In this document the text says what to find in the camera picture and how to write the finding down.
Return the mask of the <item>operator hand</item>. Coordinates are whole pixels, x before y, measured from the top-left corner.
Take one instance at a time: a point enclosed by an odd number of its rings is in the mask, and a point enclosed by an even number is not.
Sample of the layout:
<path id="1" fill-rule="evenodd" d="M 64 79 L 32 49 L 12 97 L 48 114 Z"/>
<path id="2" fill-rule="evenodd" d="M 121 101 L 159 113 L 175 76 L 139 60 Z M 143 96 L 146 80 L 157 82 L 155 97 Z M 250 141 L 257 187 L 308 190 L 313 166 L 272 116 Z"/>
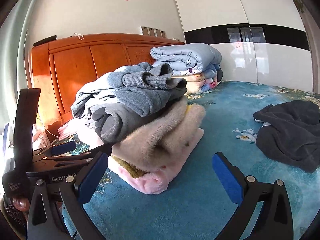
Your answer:
<path id="1" fill-rule="evenodd" d="M 21 211 L 21 212 L 29 211 L 30 202 L 28 198 L 16 197 L 16 198 L 12 198 L 11 202 L 18 211 Z"/>

